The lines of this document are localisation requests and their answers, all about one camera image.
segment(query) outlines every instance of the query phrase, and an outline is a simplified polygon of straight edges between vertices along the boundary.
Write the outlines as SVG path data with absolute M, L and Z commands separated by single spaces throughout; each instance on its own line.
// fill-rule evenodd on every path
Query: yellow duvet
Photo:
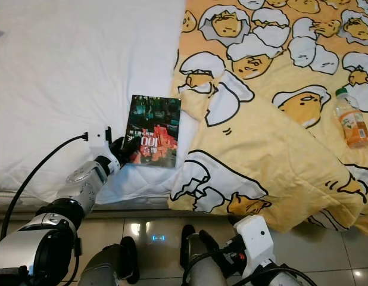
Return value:
M 368 0 L 187 0 L 171 95 L 200 125 L 170 208 L 368 234 L 368 147 L 345 143 L 341 87 L 368 127 Z

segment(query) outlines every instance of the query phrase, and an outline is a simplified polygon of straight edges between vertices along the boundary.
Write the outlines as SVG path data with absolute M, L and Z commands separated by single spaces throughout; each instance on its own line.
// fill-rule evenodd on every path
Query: book cover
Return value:
M 180 105 L 175 98 L 132 96 L 124 144 L 141 137 L 132 163 L 175 167 Z

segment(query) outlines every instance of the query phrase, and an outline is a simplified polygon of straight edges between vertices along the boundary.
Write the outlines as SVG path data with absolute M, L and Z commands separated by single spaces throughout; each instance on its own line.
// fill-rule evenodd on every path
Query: green bottle cap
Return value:
M 345 88 L 339 88 L 337 91 L 335 91 L 336 96 L 338 97 L 341 94 L 347 94 L 348 91 Z

